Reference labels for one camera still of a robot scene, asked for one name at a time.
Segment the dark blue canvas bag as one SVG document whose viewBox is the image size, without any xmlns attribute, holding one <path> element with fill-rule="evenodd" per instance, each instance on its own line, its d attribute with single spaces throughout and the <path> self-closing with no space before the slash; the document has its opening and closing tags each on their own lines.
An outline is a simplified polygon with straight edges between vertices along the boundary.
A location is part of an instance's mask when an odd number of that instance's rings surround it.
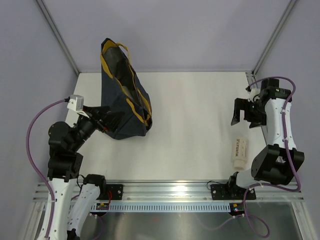
<svg viewBox="0 0 320 240">
<path fill-rule="evenodd" d="M 144 137 L 153 124 L 149 94 L 122 49 L 127 47 L 110 38 L 100 48 L 101 105 L 124 113 L 117 130 L 107 133 L 115 140 Z"/>
</svg>

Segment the cream Murrayle bottle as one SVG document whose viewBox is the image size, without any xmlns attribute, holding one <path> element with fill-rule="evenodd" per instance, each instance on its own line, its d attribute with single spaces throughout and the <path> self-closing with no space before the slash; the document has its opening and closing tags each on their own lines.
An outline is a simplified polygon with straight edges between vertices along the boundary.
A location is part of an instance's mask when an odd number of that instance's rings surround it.
<svg viewBox="0 0 320 240">
<path fill-rule="evenodd" d="M 247 157 L 248 139 L 245 137 L 236 138 L 232 149 L 233 167 L 238 171 L 243 171 L 248 162 Z"/>
</svg>

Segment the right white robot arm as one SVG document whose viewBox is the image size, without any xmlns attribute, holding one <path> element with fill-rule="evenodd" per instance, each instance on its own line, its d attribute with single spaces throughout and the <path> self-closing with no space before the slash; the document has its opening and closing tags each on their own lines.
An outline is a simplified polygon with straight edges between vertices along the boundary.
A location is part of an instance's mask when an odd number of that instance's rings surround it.
<svg viewBox="0 0 320 240">
<path fill-rule="evenodd" d="M 82 148 L 83 174 L 109 180 L 226 180 L 239 198 L 262 172 L 265 152 L 296 150 L 284 116 L 291 104 L 279 87 L 247 92 L 243 73 L 141 74 L 151 98 L 152 127 L 143 137 L 114 140 L 96 132 Z M 252 101 L 252 95 L 259 95 Z"/>
</svg>

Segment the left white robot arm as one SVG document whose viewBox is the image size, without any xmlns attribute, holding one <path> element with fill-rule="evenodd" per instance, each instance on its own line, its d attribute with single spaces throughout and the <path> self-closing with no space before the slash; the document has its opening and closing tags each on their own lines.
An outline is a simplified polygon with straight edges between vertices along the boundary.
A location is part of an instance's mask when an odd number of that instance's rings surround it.
<svg viewBox="0 0 320 240">
<path fill-rule="evenodd" d="M 64 121 L 54 123 L 48 130 L 49 161 L 47 200 L 40 240 L 78 240 L 87 215 L 95 200 L 112 198 L 103 175 L 88 174 L 80 194 L 70 206 L 83 156 L 78 152 L 96 131 L 115 132 L 124 117 L 121 111 L 111 112 L 108 107 L 89 108 L 71 127 Z"/>
</svg>

